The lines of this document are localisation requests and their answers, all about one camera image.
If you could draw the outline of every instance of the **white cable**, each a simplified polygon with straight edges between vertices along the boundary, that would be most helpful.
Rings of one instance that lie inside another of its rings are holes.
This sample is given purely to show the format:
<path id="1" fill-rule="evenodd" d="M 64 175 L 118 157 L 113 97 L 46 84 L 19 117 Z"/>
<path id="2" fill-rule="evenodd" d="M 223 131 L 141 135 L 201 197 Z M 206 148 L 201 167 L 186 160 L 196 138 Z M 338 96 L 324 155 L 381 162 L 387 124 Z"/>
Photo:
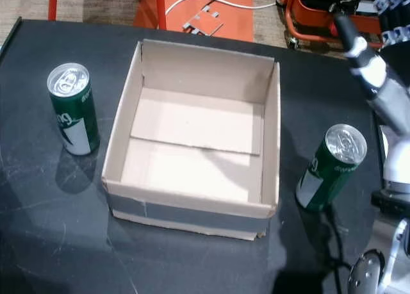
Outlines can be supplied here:
<path id="1" fill-rule="evenodd" d="M 170 5 L 169 8 L 166 10 L 165 15 L 170 13 L 170 11 L 174 9 L 176 5 L 178 5 L 179 3 L 182 3 L 183 1 L 186 1 L 186 0 L 177 0 L 175 3 Z M 276 3 L 272 3 L 272 4 L 264 4 L 263 6 L 252 7 L 252 6 L 244 6 L 241 4 L 234 4 L 234 3 L 231 3 L 229 1 L 224 1 L 224 0 L 212 0 L 212 1 L 218 1 L 219 3 L 222 3 L 222 4 L 228 4 L 229 6 L 243 8 L 243 9 L 265 9 L 265 8 L 269 8 L 269 7 L 276 5 Z"/>

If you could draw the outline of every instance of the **black table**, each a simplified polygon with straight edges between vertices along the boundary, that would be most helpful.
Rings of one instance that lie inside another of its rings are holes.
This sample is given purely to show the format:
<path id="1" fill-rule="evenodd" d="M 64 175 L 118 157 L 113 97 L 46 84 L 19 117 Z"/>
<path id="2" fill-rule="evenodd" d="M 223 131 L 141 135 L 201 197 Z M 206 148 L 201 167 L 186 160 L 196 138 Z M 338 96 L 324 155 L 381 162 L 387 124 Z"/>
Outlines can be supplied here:
<path id="1" fill-rule="evenodd" d="M 143 38 L 280 62 L 280 207 L 264 238 L 205 236 L 111 216 L 101 169 L 129 63 Z M 33 20 L 21 22 L 3 55 L 2 293 L 346 292 L 349 272 L 343 263 L 354 263 L 366 246 L 374 218 L 370 193 L 381 187 L 372 113 L 347 62 L 221 38 Z M 86 157 L 63 150 L 46 87 L 48 73 L 70 61 L 86 66 L 92 78 L 101 145 Z M 341 122 L 364 134 L 367 157 L 328 218 L 306 214 L 295 203 L 295 185 L 325 130 Z"/>

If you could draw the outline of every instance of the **cardboard box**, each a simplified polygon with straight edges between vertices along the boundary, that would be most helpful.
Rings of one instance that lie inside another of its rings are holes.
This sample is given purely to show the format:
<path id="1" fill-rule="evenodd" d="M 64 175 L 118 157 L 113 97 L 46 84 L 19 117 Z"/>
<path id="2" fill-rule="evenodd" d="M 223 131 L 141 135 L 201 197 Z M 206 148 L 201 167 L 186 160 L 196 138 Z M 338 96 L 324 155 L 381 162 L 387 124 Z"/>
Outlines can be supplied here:
<path id="1" fill-rule="evenodd" d="M 102 170 L 114 216 L 253 240 L 279 197 L 279 64 L 138 43 Z"/>

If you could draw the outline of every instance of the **aluminum can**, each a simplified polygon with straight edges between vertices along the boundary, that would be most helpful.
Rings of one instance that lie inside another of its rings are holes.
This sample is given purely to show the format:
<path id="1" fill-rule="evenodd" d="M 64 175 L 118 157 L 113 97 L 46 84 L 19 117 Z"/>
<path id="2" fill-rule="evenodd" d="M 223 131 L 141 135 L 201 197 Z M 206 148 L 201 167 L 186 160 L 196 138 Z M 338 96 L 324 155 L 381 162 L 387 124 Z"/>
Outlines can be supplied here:
<path id="1" fill-rule="evenodd" d="M 47 78 L 51 102 L 64 147 L 71 154 L 85 155 L 99 145 L 90 75 L 78 63 L 64 63 Z"/>
<path id="2" fill-rule="evenodd" d="M 297 184 L 299 204 L 310 211 L 323 210 L 364 160 L 366 153 L 366 140 L 357 129 L 347 124 L 329 128 Z"/>

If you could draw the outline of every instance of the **gray tape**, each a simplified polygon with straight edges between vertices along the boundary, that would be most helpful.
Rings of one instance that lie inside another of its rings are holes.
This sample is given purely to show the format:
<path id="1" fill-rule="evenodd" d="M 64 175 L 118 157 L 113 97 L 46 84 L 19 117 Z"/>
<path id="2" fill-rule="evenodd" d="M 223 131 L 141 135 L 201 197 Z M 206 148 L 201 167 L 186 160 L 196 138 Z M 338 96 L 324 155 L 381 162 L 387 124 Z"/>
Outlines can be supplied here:
<path id="1" fill-rule="evenodd" d="M 168 222 L 255 233 L 264 232 L 270 221 L 270 218 L 252 218 L 145 203 L 117 195 L 110 195 L 110 207 L 123 213 Z"/>

